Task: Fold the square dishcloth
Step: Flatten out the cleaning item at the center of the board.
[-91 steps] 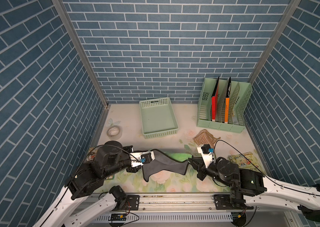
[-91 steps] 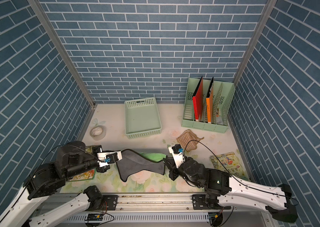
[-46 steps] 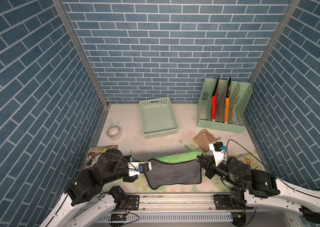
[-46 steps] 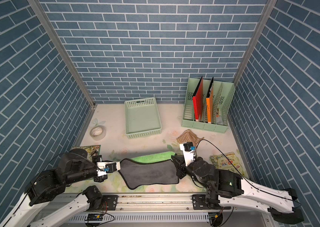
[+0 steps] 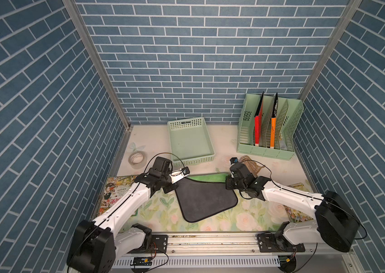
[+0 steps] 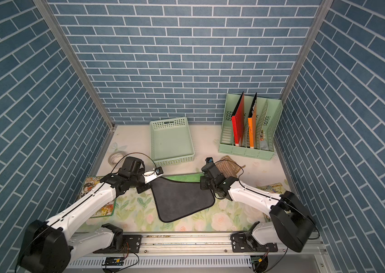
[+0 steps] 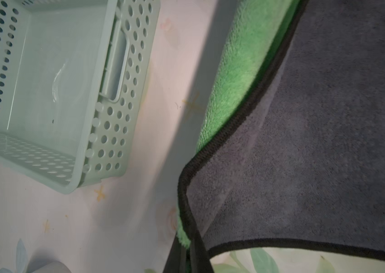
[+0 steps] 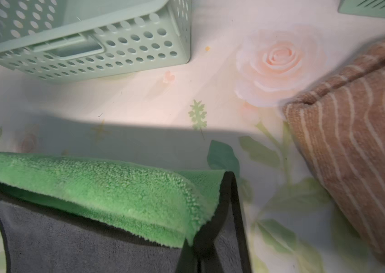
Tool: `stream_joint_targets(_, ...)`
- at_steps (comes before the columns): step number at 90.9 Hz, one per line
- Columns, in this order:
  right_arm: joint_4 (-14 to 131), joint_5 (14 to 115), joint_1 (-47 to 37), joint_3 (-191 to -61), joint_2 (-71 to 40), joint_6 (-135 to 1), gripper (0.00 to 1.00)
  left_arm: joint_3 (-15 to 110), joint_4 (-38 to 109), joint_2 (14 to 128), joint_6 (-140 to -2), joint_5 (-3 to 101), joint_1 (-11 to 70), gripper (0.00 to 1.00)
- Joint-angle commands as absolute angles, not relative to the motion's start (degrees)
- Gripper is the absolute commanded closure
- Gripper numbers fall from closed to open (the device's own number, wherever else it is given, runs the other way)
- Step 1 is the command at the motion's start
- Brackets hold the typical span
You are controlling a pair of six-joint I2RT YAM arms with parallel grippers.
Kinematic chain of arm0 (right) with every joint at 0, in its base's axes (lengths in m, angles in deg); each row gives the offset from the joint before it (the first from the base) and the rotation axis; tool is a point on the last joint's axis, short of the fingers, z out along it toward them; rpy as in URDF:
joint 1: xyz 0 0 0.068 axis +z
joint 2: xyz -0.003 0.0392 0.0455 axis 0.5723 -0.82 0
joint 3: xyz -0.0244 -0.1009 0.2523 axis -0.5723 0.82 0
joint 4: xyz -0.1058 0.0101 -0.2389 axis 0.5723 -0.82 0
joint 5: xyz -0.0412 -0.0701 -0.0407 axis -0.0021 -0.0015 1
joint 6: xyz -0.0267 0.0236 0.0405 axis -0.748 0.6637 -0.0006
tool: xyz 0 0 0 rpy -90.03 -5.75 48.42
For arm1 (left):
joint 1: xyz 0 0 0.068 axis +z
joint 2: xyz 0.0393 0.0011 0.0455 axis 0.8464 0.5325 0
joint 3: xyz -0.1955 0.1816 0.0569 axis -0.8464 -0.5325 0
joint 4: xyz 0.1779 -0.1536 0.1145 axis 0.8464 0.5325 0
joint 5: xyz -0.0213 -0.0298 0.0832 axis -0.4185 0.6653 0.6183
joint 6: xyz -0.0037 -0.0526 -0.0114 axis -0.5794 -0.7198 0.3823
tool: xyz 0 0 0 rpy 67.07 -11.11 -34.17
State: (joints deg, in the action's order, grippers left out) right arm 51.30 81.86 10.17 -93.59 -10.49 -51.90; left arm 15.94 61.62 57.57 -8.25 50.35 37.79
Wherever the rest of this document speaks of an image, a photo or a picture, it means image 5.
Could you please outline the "brown striped dishcloth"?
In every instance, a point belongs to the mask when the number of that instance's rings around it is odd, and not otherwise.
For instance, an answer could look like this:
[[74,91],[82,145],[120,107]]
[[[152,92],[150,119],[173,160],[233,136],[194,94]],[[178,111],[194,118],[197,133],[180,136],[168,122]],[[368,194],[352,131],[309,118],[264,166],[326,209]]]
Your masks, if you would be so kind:
[[256,163],[253,159],[251,159],[247,155],[241,157],[239,159],[239,162],[246,165],[247,169],[253,174],[254,177],[258,177],[258,174],[263,168],[262,165],[260,165],[259,163]]

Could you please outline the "green and grey dishcloth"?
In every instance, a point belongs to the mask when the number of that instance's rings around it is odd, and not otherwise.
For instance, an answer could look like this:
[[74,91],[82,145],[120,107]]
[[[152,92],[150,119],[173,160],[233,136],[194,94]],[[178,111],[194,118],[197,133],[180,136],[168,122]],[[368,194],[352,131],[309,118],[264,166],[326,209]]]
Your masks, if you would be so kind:
[[175,183],[184,220],[195,223],[234,208],[238,197],[226,189],[226,173],[186,177]]

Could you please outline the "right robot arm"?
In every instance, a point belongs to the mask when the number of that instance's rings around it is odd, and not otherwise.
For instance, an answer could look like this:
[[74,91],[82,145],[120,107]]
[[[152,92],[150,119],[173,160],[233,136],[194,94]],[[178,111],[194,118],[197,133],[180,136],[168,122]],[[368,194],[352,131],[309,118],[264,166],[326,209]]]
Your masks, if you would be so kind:
[[299,252],[305,243],[325,243],[342,253],[351,250],[362,224],[339,194],[296,190],[271,177],[255,176],[238,158],[231,158],[230,162],[231,174],[225,181],[228,190],[246,193],[251,199],[276,202],[311,217],[305,222],[283,222],[277,231],[259,234],[262,252]]

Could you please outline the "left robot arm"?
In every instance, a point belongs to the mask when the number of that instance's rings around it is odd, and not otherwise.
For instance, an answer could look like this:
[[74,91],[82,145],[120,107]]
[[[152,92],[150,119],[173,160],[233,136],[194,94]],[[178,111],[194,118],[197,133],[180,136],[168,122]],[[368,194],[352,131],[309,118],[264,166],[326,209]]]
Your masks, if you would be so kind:
[[150,248],[151,229],[140,224],[127,232],[122,228],[136,210],[159,190],[177,188],[177,182],[190,174],[188,167],[174,170],[171,160],[156,155],[148,171],[138,175],[131,188],[114,206],[92,221],[81,221],[71,241],[67,268],[80,273],[107,273],[116,258],[135,250]]

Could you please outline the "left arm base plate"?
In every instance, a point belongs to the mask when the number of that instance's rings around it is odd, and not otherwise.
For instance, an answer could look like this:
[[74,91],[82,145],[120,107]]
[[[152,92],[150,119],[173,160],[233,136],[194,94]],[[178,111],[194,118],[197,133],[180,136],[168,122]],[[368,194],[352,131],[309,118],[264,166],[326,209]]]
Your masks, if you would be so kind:
[[153,234],[146,235],[140,247],[128,251],[128,254],[155,254],[159,251],[166,253],[168,235]]

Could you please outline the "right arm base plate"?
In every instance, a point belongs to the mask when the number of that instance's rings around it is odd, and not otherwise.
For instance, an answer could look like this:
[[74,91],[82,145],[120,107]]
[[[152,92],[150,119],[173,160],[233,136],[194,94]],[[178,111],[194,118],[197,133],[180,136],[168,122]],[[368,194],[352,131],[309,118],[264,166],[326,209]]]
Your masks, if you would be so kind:
[[304,244],[293,245],[283,235],[271,232],[258,234],[257,242],[261,253],[303,253],[306,251]]

